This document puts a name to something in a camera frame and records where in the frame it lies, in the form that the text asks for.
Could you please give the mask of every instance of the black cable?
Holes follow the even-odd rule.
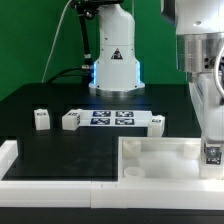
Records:
[[[88,39],[88,33],[87,33],[87,28],[86,28],[86,21],[85,21],[85,17],[84,17],[84,10],[77,9],[77,12],[79,15],[79,23],[80,23],[81,32],[82,32],[84,54],[90,54],[89,39]]]
[[[88,76],[88,73],[83,73],[83,74],[73,74],[73,75],[60,75],[60,76],[57,76],[57,77],[54,77],[54,79],[52,80],[48,80],[47,81],[47,84],[52,84],[52,82],[58,78],[64,78],[64,77],[71,77],[71,76],[76,76],[76,77],[83,77],[83,76]]]
[[[224,84],[224,65],[223,64],[220,64],[220,69],[222,72],[222,83]]]
[[[67,68],[59,73],[57,73],[56,75],[54,75],[53,77],[51,77],[46,83],[50,84],[52,83],[55,79],[57,79],[58,77],[62,77],[63,74],[71,72],[71,71],[77,71],[77,70],[82,70],[82,67],[72,67],[72,68]]]
[[[172,25],[175,25],[176,22],[175,1],[176,0],[165,0],[163,11],[161,12],[161,15]]]
[[[110,4],[121,4],[124,0],[92,0],[90,1],[91,4],[97,4],[97,5],[110,5]]]

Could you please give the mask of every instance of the white plastic frame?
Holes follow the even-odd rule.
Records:
[[[127,138],[119,138],[117,182],[0,181],[0,206],[224,209],[224,181],[222,180],[178,179],[169,176],[124,178],[122,144],[125,139]],[[189,141],[200,143],[200,139],[131,139],[138,139],[142,145],[148,145],[148,150],[159,149],[166,153],[170,150],[182,151]]]

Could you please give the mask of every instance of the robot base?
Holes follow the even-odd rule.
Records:
[[[132,90],[114,91],[114,90],[99,89],[96,86],[90,84],[89,92],[90,94],[103,96],[103,97],[125,98],[125,97],[131,97],[136,95],[143,95],[145,93],[145,85],[142,85]]]

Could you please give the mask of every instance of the warning label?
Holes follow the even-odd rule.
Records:
[[[112,55],[111,59],[117,59],[117,60],[123,60],[123,57],[121,55],[121,52],[117,48],[114,54]]]

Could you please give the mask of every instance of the cable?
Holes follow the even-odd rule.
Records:
[[[63,10],[63,12],[61,14],[61,18],[60,18],[60,21],[58,23],[57,31],[55,33],[54,41],[53,41],[53,44],[52,44],[52,47],[51,47],[51,52],[50,52],[50,55],[48,57],[47,64],[46,64],[46,67],[45,67],[45,70],[44,70],[44,75],[43,75],[43,78],[42,78],[42,83],[44,82],[45,76],[47,74],[48,66],[49,66],[49,63],[50,63],[52,54],[54,52],[55,44],[57,42],[57,38],[58,38],[60,29],[61,29],[61,24],[62,24],[62,22],[64,20],[64,16],[65,16],[66,10],[67,10],[67,8],[68,8],[68,6],[70,5],[71,2],[72,2],[72,0],[69,0],[68,1],[68,3],[65,5],[64,10]]]
[[[57,77],[54,77],[54,79],[52,78],[52,80],[48,80],[46,83],[47,84],[52,84],[52,82],[54,80],[56,80],[57,78],[64,78],[64,77],[71,77],[71,76],[77,76],[77,77],[83,77],[85,75],[88,75],[88,73],[83,73],[83,74],[71,74],[71,75],[60,75],[60,76],[57,76]]]
[[[86,28],[86,20],[84,17],[84,9],[77,9],[78,15],[79,15],[79,23],[81,27],[81,32],[82,32],[82,40],[83,40],[83,47],[84,47],[84,54],[87,56],[85,59],[85,64],[92,64],[92,57],[90,53],[90,47],[89,47],[89,39],[88,39],[88,32]]]
[[[224,65],[223,64],[220,65],[220,69],[222,72],[222,84],[224,84]]]
[[[223,52],[224,52],[224,44],[216,57],[214,72],[213,72],[213,78],[215,81],[216,88],[217,88],[218,92],[220,93],[220,95],[222,96],[222,98],[224,98],[224,90],[219,81],[219,65],[220,65],[220,61],[221,61]]]
[[[132,0],[132,16],[135,18],[135,0]]]
[[[68,75],[64,75],[65,73],[71,72],[71,71],[77,71],[77,70],[82,70],[82,67],[72,67],[72,68],[67,68],[59,73],[57,73],[56,75],[54,75],[52,78],[50,78],[46,83],[50,84],[52,83],[55,79],[57,79],[58,77],[62,77],[62,76],[68,76]]]

